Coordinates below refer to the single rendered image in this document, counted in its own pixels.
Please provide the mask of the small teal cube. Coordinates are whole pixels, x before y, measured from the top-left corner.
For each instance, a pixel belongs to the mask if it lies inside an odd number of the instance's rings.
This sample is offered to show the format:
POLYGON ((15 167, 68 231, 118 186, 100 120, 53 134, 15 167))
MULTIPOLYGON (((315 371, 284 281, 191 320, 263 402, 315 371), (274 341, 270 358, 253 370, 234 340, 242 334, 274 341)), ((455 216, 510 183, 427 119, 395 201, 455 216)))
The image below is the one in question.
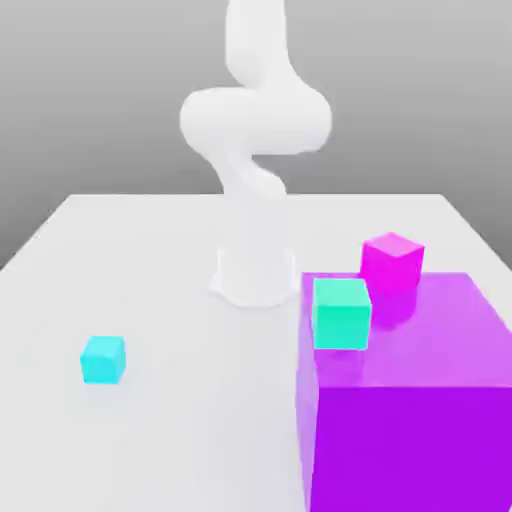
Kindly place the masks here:
POLYGON ((366 350, 371 316, 372 303, 363 279, 313 280, 312 331, 316 350, 366 350))

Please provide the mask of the small magenta cube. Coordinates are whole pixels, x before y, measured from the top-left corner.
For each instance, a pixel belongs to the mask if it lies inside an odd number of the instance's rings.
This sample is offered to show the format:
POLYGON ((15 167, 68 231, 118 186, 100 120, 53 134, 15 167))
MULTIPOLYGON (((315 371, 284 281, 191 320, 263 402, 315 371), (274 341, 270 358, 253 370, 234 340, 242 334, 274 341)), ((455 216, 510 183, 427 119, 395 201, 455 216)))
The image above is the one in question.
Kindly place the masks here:
POLYGON ((393 232, 363 243, 359 276, 369 290, 373 323, 391 328, 412 315, 424 251, 424 245, 393 232))

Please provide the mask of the small cyan cube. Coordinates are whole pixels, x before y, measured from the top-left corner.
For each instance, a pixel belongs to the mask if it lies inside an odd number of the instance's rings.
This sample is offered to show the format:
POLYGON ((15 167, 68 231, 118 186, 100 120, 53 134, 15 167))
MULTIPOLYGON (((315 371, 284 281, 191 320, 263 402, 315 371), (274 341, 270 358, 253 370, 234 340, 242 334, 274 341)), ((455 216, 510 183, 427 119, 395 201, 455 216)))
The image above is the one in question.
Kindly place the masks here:
POLYGON ((92 336, 80 355, 82 377, 89 384, 117 384, 126 368, 121 336, 92 336))

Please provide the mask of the large purple box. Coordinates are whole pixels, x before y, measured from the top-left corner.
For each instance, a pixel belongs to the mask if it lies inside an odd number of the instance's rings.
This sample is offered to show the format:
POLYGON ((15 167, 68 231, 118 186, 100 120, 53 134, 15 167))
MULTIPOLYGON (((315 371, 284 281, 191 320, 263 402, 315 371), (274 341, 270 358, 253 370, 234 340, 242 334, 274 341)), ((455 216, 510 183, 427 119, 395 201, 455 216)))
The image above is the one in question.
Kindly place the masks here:
POLYGON ((296 380, 306 512, 511 512, 512 330, 464 273, 379 302, 365 351, 315 350, 302 278, 296 380))

